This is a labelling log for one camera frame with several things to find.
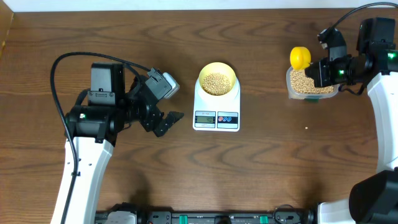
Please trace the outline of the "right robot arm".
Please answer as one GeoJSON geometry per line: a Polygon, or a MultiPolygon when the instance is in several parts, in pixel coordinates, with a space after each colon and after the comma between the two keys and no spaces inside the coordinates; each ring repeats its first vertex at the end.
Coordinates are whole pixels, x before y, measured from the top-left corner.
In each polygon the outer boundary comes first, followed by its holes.
{"type": "Polygon", "coordinates": [[[343,35],[334,26],[318,35],[328,56],[305,69],[316,87],[338,85],[340,91],[361,84],[376,122],[376,174],[355,184],[347,199],[323,202],[317,223],[397,223],[397,50],[395,21],[376,17],[362,21],[358,56],[346,52],[343,35]]]}

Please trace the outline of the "white digital kitchen scale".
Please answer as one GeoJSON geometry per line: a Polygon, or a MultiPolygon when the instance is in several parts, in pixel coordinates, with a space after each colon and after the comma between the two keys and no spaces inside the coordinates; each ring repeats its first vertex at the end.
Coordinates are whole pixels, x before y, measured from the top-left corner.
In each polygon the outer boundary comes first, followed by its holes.
{"type": "Polygon", "coordinates": [[[207,93],[198,79],[195,84],[192,127],[196,131],[238,132],[241,126],[240,108],[238,79],[227,94],[220,96],[207,93]]]}

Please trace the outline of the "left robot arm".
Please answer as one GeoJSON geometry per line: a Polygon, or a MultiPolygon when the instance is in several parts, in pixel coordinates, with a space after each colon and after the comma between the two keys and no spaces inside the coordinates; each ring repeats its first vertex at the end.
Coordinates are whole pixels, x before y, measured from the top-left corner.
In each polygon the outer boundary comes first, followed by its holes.
{"type": "Polygon", "coordinates": [[[184,114],[162,112],[157,104],[174,95],[179,85],[156,68],[135,74],[125,91],[126,63],[95,62],[91,87],[83,90],[64,115],[65,165],[52,223],[93,223],[106,166],[118,134],[138,122],[147,132],[163,136],[184,114]]]}

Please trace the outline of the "yellow measuring scoop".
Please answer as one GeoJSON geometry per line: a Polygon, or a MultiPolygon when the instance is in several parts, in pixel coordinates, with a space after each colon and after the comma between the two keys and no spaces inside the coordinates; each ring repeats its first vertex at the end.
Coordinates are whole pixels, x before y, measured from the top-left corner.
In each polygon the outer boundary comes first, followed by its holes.
{"type": "Polygon", "coordinates": [[[311,64],[311,54],[306,47],[294,47],[290,52],[290,64],[294,70],[303,70],[311,64]]]}

